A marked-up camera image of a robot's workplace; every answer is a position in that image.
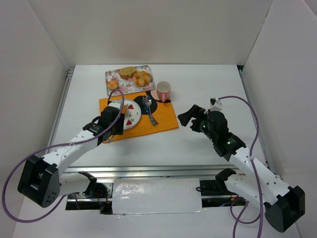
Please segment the small oval bread roll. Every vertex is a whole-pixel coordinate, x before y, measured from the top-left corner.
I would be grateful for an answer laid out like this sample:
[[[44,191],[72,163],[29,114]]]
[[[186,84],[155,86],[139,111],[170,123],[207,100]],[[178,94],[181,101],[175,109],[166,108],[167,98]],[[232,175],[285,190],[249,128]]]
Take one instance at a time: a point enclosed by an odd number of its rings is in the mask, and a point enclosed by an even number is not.
[[[125,114],[127,114],[127,111],[128,111],[128,106],[124,105],[123,109],[122,109],[122,113],[125,115]]]

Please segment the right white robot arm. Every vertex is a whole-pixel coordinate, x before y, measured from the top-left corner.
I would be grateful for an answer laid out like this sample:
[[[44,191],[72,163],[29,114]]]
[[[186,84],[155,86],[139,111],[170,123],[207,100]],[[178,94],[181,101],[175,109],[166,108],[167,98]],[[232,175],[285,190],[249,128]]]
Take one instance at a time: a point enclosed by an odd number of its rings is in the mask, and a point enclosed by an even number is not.
[[[278,232],[285,232],[305,214],[305,192],[291,187],[256,157],[250,156],[246,144],[229,131],[224,114],[213,108],[205,110],[197,105],[178,115],[182,126],[203,133],[213,144],[216,153],[236,166],[245,178],[226,169],[220,179],[230,192],[245,198],[263,213],[268,223]]]

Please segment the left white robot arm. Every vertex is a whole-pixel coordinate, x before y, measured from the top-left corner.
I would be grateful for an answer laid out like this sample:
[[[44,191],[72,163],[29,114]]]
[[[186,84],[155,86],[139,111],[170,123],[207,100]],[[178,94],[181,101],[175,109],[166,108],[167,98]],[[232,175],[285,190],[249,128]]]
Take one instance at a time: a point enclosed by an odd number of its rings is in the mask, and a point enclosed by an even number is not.
[[[18,192],[43,208],[50,206],[61,195],[78,192],[94,195],[102,185],[93,175],[84,171],[66,174],[65,170],[103,142],[122,135],[125,111],[122,102],[111,102],[100,116],[85,125],[66,145],[42,157],[30,156],[25,162]]]

